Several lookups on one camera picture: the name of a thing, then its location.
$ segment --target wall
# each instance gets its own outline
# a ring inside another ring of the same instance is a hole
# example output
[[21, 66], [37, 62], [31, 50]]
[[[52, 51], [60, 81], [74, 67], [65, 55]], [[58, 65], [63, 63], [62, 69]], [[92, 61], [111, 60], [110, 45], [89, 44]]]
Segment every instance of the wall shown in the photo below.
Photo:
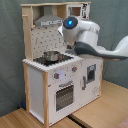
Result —
[[[0, 116], [16, 110], [17, 105], [25, 101], [22, 65], [25, 55], [20, 4], [43, 2], [53, 1], [0, 0]], [[118, 42], [128, 35], [128, 1], [91, 0], [91, 2], [90, 19], [101, 27], [98, 44], [113, 50]], [[128, 88], [127, 69], [128, 60], [105, 61], [103, 78]]]

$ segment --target wooden toy kitchen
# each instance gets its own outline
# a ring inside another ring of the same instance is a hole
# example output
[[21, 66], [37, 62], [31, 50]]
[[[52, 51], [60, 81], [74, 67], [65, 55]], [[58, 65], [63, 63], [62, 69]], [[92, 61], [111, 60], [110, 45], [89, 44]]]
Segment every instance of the wooden toy kitchen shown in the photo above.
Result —
[[67, 44], [58, 32], [71, 14], [88, 20], [90, 4], [21, 5], [26, 107], [47, 128], [101, 95], [102, 59], [67, 53]]

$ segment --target table surface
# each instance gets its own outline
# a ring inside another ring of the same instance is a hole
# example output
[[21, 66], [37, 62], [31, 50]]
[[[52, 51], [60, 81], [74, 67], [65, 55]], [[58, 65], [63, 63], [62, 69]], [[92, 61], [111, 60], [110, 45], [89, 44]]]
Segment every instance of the table surface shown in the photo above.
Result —
[[102, 81], [101, 97], [71, 117], [88, 128], [115, 128], [128, 118], [128, 89]]
[[[14, 111], [0, 118], [0, 128], [44, 128], [31, 114], [23, 109]], [[81, 128], [69, 118], [64, 118], [50, 128]]]

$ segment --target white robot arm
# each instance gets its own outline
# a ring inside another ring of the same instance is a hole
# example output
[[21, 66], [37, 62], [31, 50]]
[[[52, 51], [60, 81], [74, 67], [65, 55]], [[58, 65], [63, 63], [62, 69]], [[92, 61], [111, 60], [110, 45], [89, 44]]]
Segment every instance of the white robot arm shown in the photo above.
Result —
[[114, 51], [108, 51], [97, 46], [100, 27], [92, 21], [79, 20], [77, 17], [69, 16], [64, 20], [62, 29], [58, 30], [70, 46], [75, 46], [74, 51], [78, 56], [91, 55], [117, 60], [128, 58], [128, 36], [119, 42]]

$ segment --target knob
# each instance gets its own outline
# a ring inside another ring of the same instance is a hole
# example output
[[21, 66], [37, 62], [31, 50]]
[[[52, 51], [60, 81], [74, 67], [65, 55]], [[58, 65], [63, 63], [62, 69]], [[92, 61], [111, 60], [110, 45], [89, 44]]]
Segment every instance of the knob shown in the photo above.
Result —
[[72, 71], [73, 71], [73, 72], [76, 72], [77, 69], [78, 69], [77, 67], [73, 67], [73, 68], [72, 68]]
[[55, 79], [59, 79], [59, 74], [58, 74], [58, 73], [55, 73], [55, 74], [54, 74], [54, 78], [55, 78]]

